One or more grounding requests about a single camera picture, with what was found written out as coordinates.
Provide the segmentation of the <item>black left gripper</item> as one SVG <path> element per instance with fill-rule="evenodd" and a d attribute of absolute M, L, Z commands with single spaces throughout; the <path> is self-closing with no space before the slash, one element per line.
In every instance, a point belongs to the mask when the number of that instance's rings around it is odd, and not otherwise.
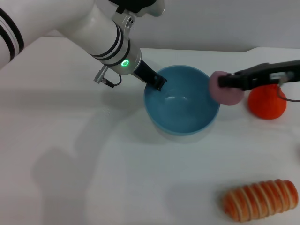
<path fill-rule="evenodd" d="M 158 73 L 151 69 L 143 60 L 141 60 L 134 74 L 158 91 L 161 91 L 163 85 L 167 82 L 164 77 L 158 75 Z"/>

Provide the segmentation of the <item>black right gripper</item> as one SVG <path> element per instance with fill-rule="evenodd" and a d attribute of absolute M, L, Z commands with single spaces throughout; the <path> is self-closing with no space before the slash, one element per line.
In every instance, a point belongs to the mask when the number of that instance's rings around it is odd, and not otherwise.
<path fill-rule="evenodd" d="M 279 84 L 292 83 L 300 80 L 300 61 L 287 61 L 280 63 L 263 63 L 244 69 L 235 74 L 227 74 L 218 78 L 221 88 L 237 88 L 252 90 L 254 88 Z"/>

